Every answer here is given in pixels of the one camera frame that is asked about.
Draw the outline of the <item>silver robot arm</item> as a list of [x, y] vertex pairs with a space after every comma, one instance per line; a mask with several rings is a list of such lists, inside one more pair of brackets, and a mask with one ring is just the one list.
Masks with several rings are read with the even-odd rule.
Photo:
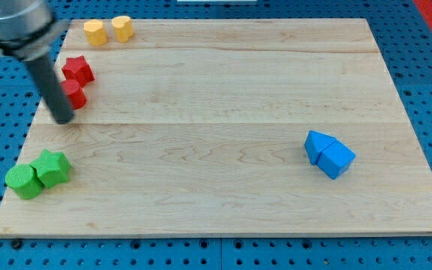
[[34, 61], [70, 26], [45, 0], [0, 0], [0, 56]]

